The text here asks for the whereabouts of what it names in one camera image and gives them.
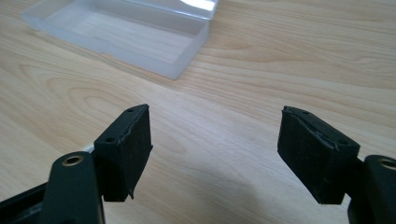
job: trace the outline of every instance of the wooden surface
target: wooden surface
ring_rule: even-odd
[[[396,158],[394,0],[220,0],[178,80],[32,30],[0,1],[0,200],[47,181],[125,108],[150,105],[154,149],[107,223],[347,223],[276,152],[281,109],[308,110]]]

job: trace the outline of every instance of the container lid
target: container lid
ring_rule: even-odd
[[[125,0],[204,20],[212,20],[219,0]]]

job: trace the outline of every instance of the plastic container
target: plastic container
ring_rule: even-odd
[[[45,0],[26,22],[65,41],[178,78],[206,42],[218,0]]]

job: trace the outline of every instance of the wood grain pattern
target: wood grain pattern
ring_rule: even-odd
[[[220,0],[208,42],[170,80],[33,31],[0,2],[0,200],[47,181],[125,108],[150,105],[154,149],[107,223],[347,223],[276,152],[283,105],[396,158],[396,3]]]

